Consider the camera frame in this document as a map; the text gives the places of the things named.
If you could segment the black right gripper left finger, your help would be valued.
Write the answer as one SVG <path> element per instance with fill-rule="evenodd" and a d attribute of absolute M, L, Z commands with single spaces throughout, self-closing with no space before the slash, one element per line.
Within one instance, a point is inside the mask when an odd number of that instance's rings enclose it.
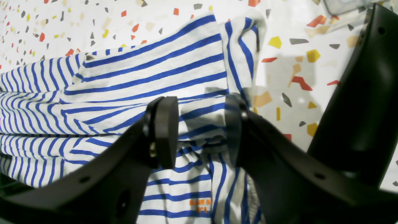
<path fill-rule="evenodd" d="M 91 162 L 39 189 L 1 198 L 14 224 L 134 224 L 154 169 L 174 169 L 178 98 L 159 97 Z"/>

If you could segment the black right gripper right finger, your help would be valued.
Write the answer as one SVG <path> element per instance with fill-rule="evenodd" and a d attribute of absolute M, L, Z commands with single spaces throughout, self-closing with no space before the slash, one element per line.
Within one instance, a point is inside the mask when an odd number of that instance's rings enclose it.
<path fill-rule="evenodd" d="M 253 180 L 267 224 L 397 223 L 397 194 L 320 163 L 236 95 L 226 96 L 225 122 L 231 163 Z"/>

